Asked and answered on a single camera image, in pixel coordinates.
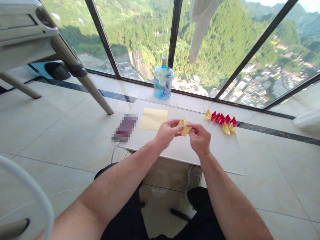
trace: blue water bottle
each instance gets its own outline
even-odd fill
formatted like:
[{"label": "blue water bottle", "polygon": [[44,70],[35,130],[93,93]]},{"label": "blue water bottle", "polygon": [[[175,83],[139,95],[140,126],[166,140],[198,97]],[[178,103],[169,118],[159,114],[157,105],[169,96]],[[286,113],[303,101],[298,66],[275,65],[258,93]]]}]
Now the blue water bottle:
[{"label": "blue water bottle", "polygon": [[162,58],[162,65],[153,70],[153,95],[160,100],[169,99],[171,96],[173,70],[167,66],[168,56]]}]

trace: hand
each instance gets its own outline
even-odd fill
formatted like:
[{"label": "hand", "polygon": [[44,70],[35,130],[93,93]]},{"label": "hand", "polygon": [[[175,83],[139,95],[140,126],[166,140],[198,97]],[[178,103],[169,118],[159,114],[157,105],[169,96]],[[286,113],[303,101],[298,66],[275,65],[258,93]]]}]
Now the hand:
[{"label": "hand", "polygon": [[210,154],[211,133],[201,124],[189,123],[187,126],[192,127],[189,132],[190,144],[196,154],[199,157]]},{"label": "hand", "polygon": [[166,122],[163,122],[159,128],[159,131],[154,138],[158,146],[161,146],[163,149],[169,147],[170,142],[174,137],[182,136],[179,132],[184,129],[184,126],[177,124],[180,122],[180,119],[170,119]]}]

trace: sky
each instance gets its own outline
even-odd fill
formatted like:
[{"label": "sky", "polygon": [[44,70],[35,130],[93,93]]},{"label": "sky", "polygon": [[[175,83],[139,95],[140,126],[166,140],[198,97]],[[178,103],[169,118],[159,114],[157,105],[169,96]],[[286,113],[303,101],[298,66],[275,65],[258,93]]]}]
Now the sky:
[{"label": "sky", "polygon": [[[247,0],[247,2],[260,2],[262,5],[273,7],[277,3],[285,3],[286,0]],[[298,1],[306,12],[320,13],[320,0],[300,0]]]}]

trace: table top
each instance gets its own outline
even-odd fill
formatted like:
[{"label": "table top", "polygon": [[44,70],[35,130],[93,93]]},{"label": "table top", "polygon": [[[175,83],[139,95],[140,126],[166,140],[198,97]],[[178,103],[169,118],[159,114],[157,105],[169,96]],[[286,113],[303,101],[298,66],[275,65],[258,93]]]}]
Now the table top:
[{"label": "table top", "polygon": [[[226,135],[222,131],[222,124],[207,120],[203,113],[141,99],[137,99],[131,110],[128,112],[128,114],[136,114],[138,116],[136,127],[134,128],[129,141],[127,143],[120,143],[119,147],[137,151],[156,136],[158,131],[139,129],[144,108],[168,110],[168,119],[185,118],[188,122],[202,124],[211,133],[210,150],[222,168],[227,172],[233,172],[240,175],[245,175],[247,173],[237,136]],[[189,135],[186,137],[175,137],[169,147],[165,149],[160,156],[200,166],[199,158],[190,146]]]}]

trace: window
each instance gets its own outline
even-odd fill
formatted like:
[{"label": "window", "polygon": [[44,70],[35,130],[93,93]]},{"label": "window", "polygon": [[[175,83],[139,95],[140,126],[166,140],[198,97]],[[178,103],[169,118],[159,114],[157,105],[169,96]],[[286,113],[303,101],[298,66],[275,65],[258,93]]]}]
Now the window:
[{"label": "window", "polygon": [[121,76],[153,83],[153,69],[169,54],[173,3],[95,1]]},{"label": "window", "polygon": [[191,1],[183,1],[173,88],[215,97],[282,6],[271,8],[259,2],[221,1],[204,32],[196,61],[190,64],[196,23],[190,18]]},{"label": "window", "polygon": [[[261,7],[260,14],[267,13],[267,9]],[[315,10],[314,3],[299,1],[220,99],[264,108],[318,74],[320,14]]]},{"label": "window", "polygon": [[308,111],[320,109],[319,92],[318,81],[274,106],[270,111],[298,117]]},{"label": "window", "polygon": [[114,74],[84,0],[41,2],[84,67]]}]

